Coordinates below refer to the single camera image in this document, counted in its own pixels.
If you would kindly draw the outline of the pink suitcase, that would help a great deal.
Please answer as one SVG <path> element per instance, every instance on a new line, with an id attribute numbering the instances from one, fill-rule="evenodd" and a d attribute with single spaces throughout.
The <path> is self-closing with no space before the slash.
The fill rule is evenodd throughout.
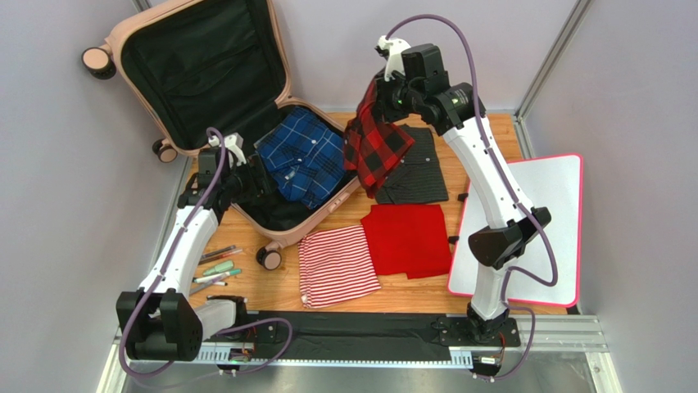
<path id="1" fill-rule="evenodd" d="M 103 45 L 86 49 L 84 67 L 95 78 L 122 75 L 162 138 L 152 150 L 159 160 L 195 156 L 212 148 L 206 131 L 237 134 L 246 160 L 256 143 L 295 107 L 313 111 L 340 137 L 341 124 L 292 94 L 282 36 L 271 1 L 167 1 L 121 21 Z M 321 206 L 288 201 L 278 189 L 258 201 L 233 204 L 269 239 L 256 258 L 268 270 L 281 250 L 298 243 L 357 188 L 352 172 Z"/>

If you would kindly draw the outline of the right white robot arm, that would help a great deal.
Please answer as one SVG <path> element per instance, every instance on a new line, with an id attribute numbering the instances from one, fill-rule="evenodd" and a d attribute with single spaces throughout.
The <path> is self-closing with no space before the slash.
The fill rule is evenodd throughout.
<path id="1" fill-rule="evenodd" d="M 374 117 L 394 123 L 419 115 L 456 154 L 481 201 L 487 225 L 468 238 L 478 271 L 467 318 L 475 339 L 491 339 L 509 315 L 502 297 L 509 269 L 550 223 L 551 213 L 522 191 L 494 140 L 475 84 L 451 84 L 438 46 L 412 47 L 382 36 L 376 50 L 387 64 L 376 79 Z"/>

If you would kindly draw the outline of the red black plaid shirt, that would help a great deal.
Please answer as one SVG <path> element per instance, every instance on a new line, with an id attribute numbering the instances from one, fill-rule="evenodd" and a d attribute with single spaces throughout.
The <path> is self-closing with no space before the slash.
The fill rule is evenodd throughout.
<path id="1" fill-rule="evenodd" d="M 388 175 L 415 141 L 393 123 L 376 120 L 377 84 L 371 81 L 343 135 L 343 167 L 354 171 L 368 198 L 375 198 Z"/>

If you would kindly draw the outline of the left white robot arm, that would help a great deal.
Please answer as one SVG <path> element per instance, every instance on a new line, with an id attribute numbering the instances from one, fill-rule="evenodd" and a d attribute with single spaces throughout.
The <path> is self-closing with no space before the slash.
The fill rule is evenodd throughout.
<path id="1" fill-rule="evenodd" d="M 155 267 L 135 291 L 116 301 L 126 356 L 131 360 L 192 361 L 202 343 L 232 328 L 246 313 L 241 296 L 213 296 L 199 307 L 189 302 L 203 251 L 227 209 L 258 201 L 275 184 L 257 154 L 246 160 L 219 148 L 199 153 L 201 167 L 177 200 L 174 228 Z"/>

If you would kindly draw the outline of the blue plaid shirt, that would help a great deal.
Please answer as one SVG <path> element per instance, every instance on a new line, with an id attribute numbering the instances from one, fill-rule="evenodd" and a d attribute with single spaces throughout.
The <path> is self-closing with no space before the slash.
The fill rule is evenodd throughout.
<path id="1" fill-rule="evenodd" d="M 305 107 L 293 108 L 256 151 L 281 195 L 311 210 L 333 195 L 346 174 L 342 137 Z"/>

